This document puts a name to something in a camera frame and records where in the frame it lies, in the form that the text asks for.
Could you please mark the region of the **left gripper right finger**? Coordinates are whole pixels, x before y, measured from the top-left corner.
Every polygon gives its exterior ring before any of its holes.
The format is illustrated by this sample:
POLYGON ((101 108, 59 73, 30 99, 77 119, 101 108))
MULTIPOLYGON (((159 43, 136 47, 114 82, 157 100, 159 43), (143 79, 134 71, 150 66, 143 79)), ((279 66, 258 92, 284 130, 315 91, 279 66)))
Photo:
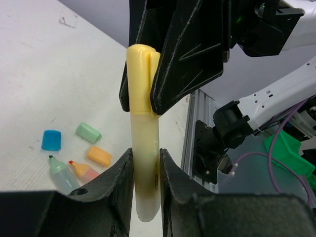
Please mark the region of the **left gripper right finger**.
POLYGON ((165 237, 314 237, 312 210, 294 195, 214 194, 160 150, 165 237))

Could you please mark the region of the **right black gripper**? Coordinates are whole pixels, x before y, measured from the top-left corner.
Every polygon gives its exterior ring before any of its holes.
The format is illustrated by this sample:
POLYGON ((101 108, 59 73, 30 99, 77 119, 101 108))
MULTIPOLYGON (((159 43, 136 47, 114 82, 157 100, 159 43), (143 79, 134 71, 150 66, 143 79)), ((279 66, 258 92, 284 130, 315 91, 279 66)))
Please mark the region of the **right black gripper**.
POLYGON ((279 55, 290 36, 290 7, 280 0, 179 0, 151 91, 163 115, 184 96, 218 78, 230 50, 279 55))

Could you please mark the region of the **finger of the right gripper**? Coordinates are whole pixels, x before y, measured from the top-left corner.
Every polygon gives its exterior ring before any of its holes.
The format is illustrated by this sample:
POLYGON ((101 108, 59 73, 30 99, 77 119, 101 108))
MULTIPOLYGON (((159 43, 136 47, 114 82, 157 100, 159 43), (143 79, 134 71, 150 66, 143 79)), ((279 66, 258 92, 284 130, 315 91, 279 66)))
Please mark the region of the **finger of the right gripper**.
POLYGON ((152 73, 166 38, 174 0, 129 1, 129 45, 121 81, 119 100, 131 113, 151 113, 152 73))

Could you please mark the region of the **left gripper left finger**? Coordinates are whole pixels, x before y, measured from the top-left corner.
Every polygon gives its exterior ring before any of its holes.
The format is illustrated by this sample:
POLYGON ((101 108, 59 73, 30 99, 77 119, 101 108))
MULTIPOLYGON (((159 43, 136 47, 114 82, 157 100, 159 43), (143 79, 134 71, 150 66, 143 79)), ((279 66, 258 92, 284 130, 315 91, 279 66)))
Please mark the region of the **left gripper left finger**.
POLYGON ((2 192, 2 237, 127 237, 133 199, 128 149, 94 180, 63 195, 57 191, 2 192))

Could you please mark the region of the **pastel orange highlighter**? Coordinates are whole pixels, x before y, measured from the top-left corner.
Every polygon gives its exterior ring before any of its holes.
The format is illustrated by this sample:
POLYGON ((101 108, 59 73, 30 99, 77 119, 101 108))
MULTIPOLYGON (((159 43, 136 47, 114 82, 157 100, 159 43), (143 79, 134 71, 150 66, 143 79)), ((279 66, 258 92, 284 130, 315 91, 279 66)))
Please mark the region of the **pastel orange highlighter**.
POLYGON ((100 175, 97 171, 86 164, 77 163, 73 160, 68 161, 68 163, 73 168, 76 176, 84 183, 89 183, 100 175))

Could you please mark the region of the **pastel yellow highlighter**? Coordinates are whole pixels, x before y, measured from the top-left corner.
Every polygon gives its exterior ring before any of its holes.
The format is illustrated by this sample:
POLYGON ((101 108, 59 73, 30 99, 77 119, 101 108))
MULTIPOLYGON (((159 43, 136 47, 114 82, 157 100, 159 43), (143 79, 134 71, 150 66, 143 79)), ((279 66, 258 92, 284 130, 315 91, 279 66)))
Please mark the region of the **pastel yellow highlighter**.
POLYGON ((142 222, 152 221, 160 208, 158 118, 153 111, 130 112, 136 213, 142 222))

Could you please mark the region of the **pastel green highlighter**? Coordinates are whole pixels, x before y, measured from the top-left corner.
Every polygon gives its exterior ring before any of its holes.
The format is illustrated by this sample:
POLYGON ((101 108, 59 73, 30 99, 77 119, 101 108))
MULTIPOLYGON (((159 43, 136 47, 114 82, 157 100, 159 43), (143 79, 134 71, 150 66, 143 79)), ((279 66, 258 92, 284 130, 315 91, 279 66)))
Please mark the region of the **pastel green highlighter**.
POLYGON ((52 155, 49 155, 48 157, 50 177, 57 190, 68 195, 72 191, 78 189, 80 185, 68 166, 52 155))

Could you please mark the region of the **pastel orange cap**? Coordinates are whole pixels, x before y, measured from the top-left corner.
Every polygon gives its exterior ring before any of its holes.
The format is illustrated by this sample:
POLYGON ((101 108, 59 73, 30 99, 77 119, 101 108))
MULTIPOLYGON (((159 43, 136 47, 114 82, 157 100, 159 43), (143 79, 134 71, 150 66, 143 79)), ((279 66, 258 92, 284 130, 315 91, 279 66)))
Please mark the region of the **pastel orange cap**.
POLYGON ((109 167, 111 165, 112 155, 96 146, 89 148, 86 157, 103 167, 109 167))

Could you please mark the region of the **pastel green cap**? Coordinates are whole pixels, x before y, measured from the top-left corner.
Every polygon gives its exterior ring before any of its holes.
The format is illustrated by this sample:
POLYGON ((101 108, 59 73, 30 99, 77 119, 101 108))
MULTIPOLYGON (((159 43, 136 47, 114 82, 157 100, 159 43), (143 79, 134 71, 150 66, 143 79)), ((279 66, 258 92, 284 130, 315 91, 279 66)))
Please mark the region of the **pastel green cap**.
POLYGON ((88 125, 85 122, 82 122, 76 128, 75 134, 88 141, 91 144, 95 144, 100 141, 102 138, 101 133, 88 125))

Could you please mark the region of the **blue cap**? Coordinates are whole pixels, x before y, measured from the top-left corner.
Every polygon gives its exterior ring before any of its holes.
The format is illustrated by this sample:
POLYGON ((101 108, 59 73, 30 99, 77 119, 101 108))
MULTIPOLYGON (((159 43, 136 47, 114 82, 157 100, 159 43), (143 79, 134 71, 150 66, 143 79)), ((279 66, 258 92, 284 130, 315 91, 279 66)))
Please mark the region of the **blue cap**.
POLYGON ((41 148, 45 151, 59 151, 61 150, 62 134, 57 130, 45 130, 42 137, 41 148))

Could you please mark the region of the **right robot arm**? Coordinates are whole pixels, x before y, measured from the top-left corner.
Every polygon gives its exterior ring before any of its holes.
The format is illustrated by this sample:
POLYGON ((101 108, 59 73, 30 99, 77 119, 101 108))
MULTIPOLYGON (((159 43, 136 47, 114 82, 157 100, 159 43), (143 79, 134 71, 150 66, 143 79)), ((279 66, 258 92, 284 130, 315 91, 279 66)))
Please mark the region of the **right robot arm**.
POLYGON ((313 0, 131 0, 129 44, 161 54, 149 103, 165 114, 206 84, 228 100, 275 82, 316 44, 313 0))

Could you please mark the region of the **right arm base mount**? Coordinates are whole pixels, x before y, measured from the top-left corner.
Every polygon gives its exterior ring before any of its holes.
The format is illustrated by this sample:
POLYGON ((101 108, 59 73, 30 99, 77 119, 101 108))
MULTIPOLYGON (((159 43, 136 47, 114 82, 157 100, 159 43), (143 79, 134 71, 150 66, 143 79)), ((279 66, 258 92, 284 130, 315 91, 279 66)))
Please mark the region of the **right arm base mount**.
POLYGON ((192 173, 207 183, 217 184, 217 165, 224 145, 215 128, 196 121, 192 173))

